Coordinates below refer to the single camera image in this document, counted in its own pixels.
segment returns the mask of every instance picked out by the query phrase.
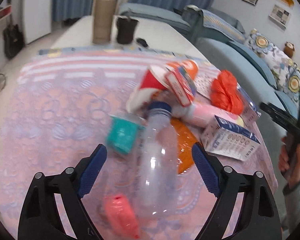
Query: sofa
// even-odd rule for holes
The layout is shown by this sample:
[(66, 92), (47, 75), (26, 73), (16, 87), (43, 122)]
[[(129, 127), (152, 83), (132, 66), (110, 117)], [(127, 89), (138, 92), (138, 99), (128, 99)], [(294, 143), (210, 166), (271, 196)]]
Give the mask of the sofa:
[[(232, 72), (240, 86), (257, 105), (261, 102), (269, 102), (297, 118), (298, 111), (295, 105), (284, 92), (277, 90), (276, 80), (267, 64), (247, 46), (234, 41), (222, 43), (209, 38), (198, 38), (195, 46), (217, 68)], [(282, 145), (281, 138), (286, 136), (286, 131), (274, 123), (266, 113), (262, 113), (256, 123), (268, 149), (274, 174), (278, 180), (279, 188), (274, 198), (279, 214), (283, 218), (285, 205), (282, 189), (286, 181), (277, 163)]]
[(198, 37), (212, 38), (221, 42), (243, 43), (245, 41), (245, 30), (241, 23), (230, 15), (213, 8), (203, 10), (197, 6), (188, 5), (181, 11), (181, 14), (178, 14), (159, 7), (123, 3), (119, 6), (118, 14), (165, 22), (192, 44)]

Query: computer mouse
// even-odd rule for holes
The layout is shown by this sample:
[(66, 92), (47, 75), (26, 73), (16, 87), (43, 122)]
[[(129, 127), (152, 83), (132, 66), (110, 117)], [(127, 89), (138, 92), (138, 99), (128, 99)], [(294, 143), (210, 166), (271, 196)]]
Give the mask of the computer mouse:
[(139, 43), (144, 48), (149, 47), (148, 43), (142, 38), (137, 38), (136, 41), (137, 41), (137, 43)]

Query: blue gripper pad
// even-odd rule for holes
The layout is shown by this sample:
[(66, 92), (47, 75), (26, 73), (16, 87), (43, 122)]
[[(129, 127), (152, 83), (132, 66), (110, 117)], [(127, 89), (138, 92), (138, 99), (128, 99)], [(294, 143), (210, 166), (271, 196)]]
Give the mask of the blue gripper pad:
[(192, 147), (192, 158), (208, 191), (213, 193), (215, 197), (219, 197), (221, 194), (219, 176), (200, 147), (196, 144)]
[(90, 193), (97, 176), (107, 159), (107, 149), (104, 145), (94, 150), (91, 155), (90, 162), (80, 177), (80, 185), (78, 195), (83, 198), (84, 195)]

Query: pink object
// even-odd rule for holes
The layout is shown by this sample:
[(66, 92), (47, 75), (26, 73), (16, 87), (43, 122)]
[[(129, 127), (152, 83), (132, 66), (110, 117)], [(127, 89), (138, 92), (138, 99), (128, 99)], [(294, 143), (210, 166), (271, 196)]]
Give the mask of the pink object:
[(113, 231), (122, 237), (140, 238), (140, 228), (136, 215), (125, 195), (118, 194), (104, 200), (106, 216)]
[(237, 125), (244, 126), (240, 116), (198, 101), (194, 101), (188, 107), (182, 107), (180, 105), (173, 106), (172, 115), (176, 118), (181, 118), (189, 124), (203, 128), (208, 125), (215, 115), (227, 121), (234, 122)]

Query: pink tube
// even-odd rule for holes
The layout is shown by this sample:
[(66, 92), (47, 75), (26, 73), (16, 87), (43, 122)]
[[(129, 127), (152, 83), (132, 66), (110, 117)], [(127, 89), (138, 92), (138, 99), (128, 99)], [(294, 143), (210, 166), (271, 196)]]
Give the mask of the pink tube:
[(188, 107), (174, 106), (172, 110), (174, 117), (180, 118), (189, 124), (205, 128), (213, 117), (219, 116), (227, 121), (244, 126), (240, 116), (232, 114), (218, 107), (194, 101)]

